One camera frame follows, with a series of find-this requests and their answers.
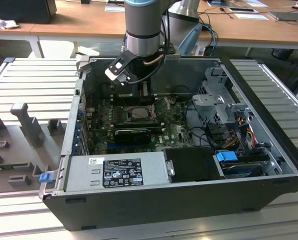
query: power supply label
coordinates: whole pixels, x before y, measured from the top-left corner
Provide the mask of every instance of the power supply label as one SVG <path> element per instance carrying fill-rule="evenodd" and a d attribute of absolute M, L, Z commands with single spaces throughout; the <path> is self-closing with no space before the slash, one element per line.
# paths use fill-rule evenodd
<path fill-rule="evenodd" d="M 104 188 L 119 188 L 144 185 L 140 158 L 103 161 Z"/>

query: green circuit board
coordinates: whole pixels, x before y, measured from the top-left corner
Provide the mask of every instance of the green circuit board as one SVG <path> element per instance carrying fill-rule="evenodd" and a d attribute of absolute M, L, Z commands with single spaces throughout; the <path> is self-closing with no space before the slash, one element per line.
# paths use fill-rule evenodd
<path fill-rule="evenodd" d="M 92 130 L 93 154 L 160 152 L 165 148 L 193 147 L 183 121 L 186 107 L 167 97 L 148 106 L 115 106 L 110 101 L 102 101 L 97 106 L 97 123 Z M 143 122 L 147 123 L 145 129 L 152 132 L 150 143 L 122 146 L 115 143 L 113 136 L 117 129 L 129 129 L 128 125 L 130 129 L 137 129 L 136 126 Z"/>

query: blue drive bracket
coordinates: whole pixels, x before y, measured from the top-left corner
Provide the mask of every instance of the blue drive bracket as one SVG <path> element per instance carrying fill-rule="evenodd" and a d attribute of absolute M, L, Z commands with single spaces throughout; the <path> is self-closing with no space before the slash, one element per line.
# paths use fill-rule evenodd
<path fill-rule="evenodd" d="M 53 182 L 53 173 L 47 172 L 40 174 L 39 178 L 40 183 L 52 183 Z"/>
<path fill-rule="evenodd" d="M 216 154 L 219 162 L 238 161 L 237 155 L 234 151 L 221 151 Z"/>

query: black computer case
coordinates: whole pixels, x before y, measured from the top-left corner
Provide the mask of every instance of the black computer case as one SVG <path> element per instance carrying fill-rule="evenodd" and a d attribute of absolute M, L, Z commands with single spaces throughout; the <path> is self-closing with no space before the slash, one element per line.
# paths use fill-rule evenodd
<path fill-rule="evenodd" d="M 48 24 L 56 14 L 55 0 L 0 0 L 0 19 Z"/>

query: wooden desk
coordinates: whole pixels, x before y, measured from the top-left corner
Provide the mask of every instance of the wooden desk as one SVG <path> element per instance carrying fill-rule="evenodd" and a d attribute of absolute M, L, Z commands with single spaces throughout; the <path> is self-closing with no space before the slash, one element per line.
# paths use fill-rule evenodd
<path fill-rule="evenodd" d="M 3 40 L 23 40 L 28 41 L 37 58 L 43 58 L 39 39 L 37 36 L 31 35 L 30 30 L 35 26 L 34 23 L 20 23 L 20 27 L 0 29 L 0 39 Z"/>
<path fill-rule="evenodd" d="M 106 3 L 56 1 L 57 13 L 50 24 L 36 24 L 30 33 L 38 36 L 123 38 L 125 13 L 105 11 Z"/>
<path fill-rule="evenodd" d="M 292 5 L 293 1 L 260 1 L 269 7 L 256 7 L 259 12 L 293 10 L 291 7 L 285 7 Z M 106 4 L 102 2 L 80 4 L 80 1 L 57 0 L 56 6 L 57 14 L 50 24 L 21 23 L 20 28 L 0 30 L 0 39 L 27 40 L 36 57 L 44 56 L 40 40 L 122 42 L 125 34 L 124 12 L 107 12 Z M 234 14 L 231 14 L 233 19 L 230 19 L 227 14 L 222 14 L 219 7 L 210 7 L 202 1 L 198 11 L 206 11 L 209 14 L 211 26 L 218 33 L 218 46 L 298 49 L 298 24 L 276 22 L 268 13 L 263 15 L 269 20 L 239 19 Z M 201 18 L 208 23 L 206 14 L 202 14 Z M 211 34 L 206 31 L 200 34 L 198 43 L 204 48 L 210 40 Z"/>
<path fill-rule="evenodd" d="M 292 5 L 292 1 L 261 0 L 261 2 L 269 7 L 252 8 L 258 12 L 290 12 L 295 10 L 291 7 L 285 7 Z M 230 14 L 233 17 L 231 19 L 227 14 L 221 14 L 223 12 L 219 8 L 212 9 L 206 2 L 201 2 L 199 12 L 204 11 L 210 17 L 212 29 L 218 33 L 220 46 L 271 48 L 273 45 L 281 45 L 280 48 L 298 48 L 298 24 L 295 25 L 295 22 L 276 21 L 268 13 L 261 14 L 268 20 L 239 19 L 234 14 Z M 206 14 L 201 14 L 201 18 L 205 23 L 209 23 Z M 202 43 L 207 43 L 210 41 L 210 33 L 202 32 L 199 40 Z"/>

